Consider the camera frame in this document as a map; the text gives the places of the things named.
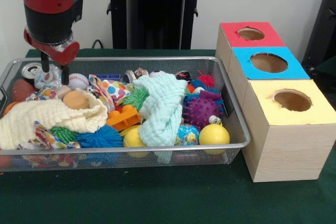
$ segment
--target purple spiky ball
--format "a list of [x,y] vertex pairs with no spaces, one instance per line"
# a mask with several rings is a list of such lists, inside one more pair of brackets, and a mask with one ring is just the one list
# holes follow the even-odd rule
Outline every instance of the purple spiky ball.
[[193,98],[188,106],[184,107],[183,118],[185,123],[196,126],[199,130],[209,124],[209,117],[212,115],[220,116],[220,106],[209,99]]

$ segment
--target shape sorter box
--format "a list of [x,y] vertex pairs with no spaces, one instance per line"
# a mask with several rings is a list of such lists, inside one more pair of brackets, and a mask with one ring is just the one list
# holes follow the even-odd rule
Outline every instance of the shape sorter box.
[[318,179],[336,139],[336,111],[313,80],[249,81],[243,114],[254,182]]
[[229,70],[234,47],[284,47],[285,44],[268,22],[221,23],[216,57]]
[[310,79],[287,47],[233,48],[228,76],[240,106],[248,80]]

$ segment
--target blue patterned ball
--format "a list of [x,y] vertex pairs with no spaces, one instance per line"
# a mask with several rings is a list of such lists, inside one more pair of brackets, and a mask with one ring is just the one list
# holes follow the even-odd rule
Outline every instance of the blue patterned ball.
[[200,133],[195,126],[182,124],[178,129],[175,145],[197,145]]

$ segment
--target light blue towel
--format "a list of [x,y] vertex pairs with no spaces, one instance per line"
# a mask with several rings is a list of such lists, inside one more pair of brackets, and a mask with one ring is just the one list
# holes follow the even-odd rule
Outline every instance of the light blue towel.
[[164,73],[155,78],[142,76],[133,84],[135,88],[146,88],[149,93],[139,112],[146,119],[139,128],[141,140],[147,146],[173,146],[181,123],[181,101],[187,82]]

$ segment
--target blue box top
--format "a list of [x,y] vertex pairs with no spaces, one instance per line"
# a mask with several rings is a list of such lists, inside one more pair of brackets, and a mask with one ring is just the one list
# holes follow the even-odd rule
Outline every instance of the blue box top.
[[233,48],[250,80],[310,79],[287,47]]

